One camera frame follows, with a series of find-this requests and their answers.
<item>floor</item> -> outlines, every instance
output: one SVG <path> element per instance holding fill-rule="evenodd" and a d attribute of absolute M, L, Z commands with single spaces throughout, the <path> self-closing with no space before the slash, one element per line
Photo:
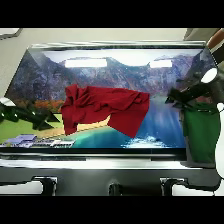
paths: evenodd
<path fill-rule="evenodd" d="M 186 28 L 24 28 L 18 37 L 0 40 L 0 97 L 15 74 L 31 44 L 109 41 L 109 40 L 182 40 Z"/>

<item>landscape image on screen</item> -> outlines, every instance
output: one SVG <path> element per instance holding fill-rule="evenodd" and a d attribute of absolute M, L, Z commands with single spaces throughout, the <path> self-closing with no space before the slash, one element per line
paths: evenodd
<path fill-rule="evenodd" d="M 93 59 L 103 63 L 91 67 L 87 62 Z M 30 49 L 5 97 L 20 107 L 32 105 L 60 113 L 66 98 L 65 87 L 72 84 L 148 92 L 149 111 L 135 138 L 108 126 L 64 138 L 75 139 L 75 148 L 185 148 L 179 110 L 165 104 L 167 93 L 171 87 L 185 88 L 193 81 L 194 72 L 204 72 L 214 66 L 207 49 Z"/>

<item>blue water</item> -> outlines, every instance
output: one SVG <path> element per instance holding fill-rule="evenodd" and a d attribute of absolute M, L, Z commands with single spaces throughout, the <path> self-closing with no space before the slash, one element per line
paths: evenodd
<path fill-rule="evenodd" d="M 73 148 L 185 148 L 178 110 L 164 104 L 164 97 L 151 100 L 136 137 L 102 127 L 67 136 L 76 139 Z"/>

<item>crumpled red fabric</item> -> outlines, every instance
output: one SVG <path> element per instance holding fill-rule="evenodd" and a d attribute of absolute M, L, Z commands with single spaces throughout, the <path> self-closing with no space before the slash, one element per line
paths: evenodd
<path fill-rule="evenodd" d="M 105 120 L 108 126 L 134 138 L 149 109 L 149 93 L 122 88 L 77 85 L 65 88 L 66 101 L 61 108 L 65 134 L 77 131 L 77 125 Z"/>

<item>white floor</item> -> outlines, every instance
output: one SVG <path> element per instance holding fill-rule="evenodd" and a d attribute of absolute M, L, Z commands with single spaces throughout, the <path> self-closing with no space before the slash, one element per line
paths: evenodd
<path fill-rule="evenodd" d="M 30 44 L 109 41 L 182 40 L 186 28 L 24 28 L 18 37 L 0 40 L 0 97 Z"/>

